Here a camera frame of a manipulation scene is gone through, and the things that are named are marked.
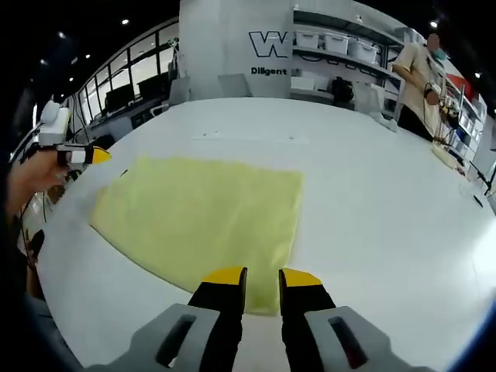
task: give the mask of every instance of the ceiling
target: ceiling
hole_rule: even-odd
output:
[[[404,2],[360,0],[417,29],[430,32],[429,22],[439,20],[438,34],[453,64],[485,98],[490,112],[496,108],[496,53],[487,46],[489,9],[481,0],[469,4],[450,0]],[[18,2],[12,8],[6,50],[9,80],[6,107],[12,110],[25,86],[38,96],[71,95],[115,52],[179,13],[178,0],[127,4],[116,0],[90,0],[78,6],[67,2]],[[123,19],[129,23],[123,25]],[[48,64],[41,64],[44,59]],[[482,72],[476,79],[474,73]]]

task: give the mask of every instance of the face mask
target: face mask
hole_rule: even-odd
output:
[[[431,52],[431,54],[437,60],[445,60],[446,59],[446,52],[444,50],[442,50],[441,48],[434,50],[433,52]]]

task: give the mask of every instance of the glass wall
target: glass wall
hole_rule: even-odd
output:
[[[168,72],[169,63],[174,57],[174,50],[168,41],[178,35],[178,23],[166,26],[138,40],[97,71],[79,92],[86,124],[106,114],[105,98],[110,91],[132,82],[134,95],[140,99],[138,84],[141,81],[159,72]]]

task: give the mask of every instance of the hand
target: hand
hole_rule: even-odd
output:
[[[38,151],[23,164],[16,164],[9,174],[7,216],[12,217],[35,192],[63,184],[66,167],[57,165],[57,151]]]
[[[434,91],[430,91],[425,97],[428,105],[435,106],[439,104],[439,96]]]

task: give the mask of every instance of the desk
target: desk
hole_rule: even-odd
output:
[[[84,366],[127,351],[133,333],[190,295],[154,277],[88,224],[95,192],[140,156],[225,159],[305,175],[290,267],[322,280],[414,365],[448,368],[482,323],[496,283],[496,218],[430,144],[357,112],[276,98],[175,106],[89,167],[46,225],[39,273]],[[288,370],[279,318],[243,317],[237,370]]]

